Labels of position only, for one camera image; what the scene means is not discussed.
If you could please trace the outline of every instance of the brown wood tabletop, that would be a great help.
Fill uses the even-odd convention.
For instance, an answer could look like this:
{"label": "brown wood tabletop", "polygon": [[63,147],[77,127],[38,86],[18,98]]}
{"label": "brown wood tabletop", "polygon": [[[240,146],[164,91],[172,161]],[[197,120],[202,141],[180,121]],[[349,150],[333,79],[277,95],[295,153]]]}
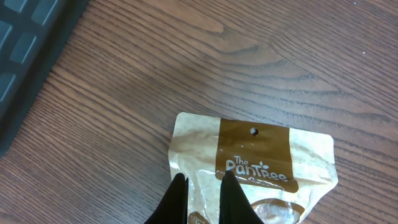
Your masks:
{"label": "brown wood tabletop", "polygon": [[396,0],[91,0],[0,159],[0,223],[144,223],[181,111],[331,134],[304,223],[398,223]]}

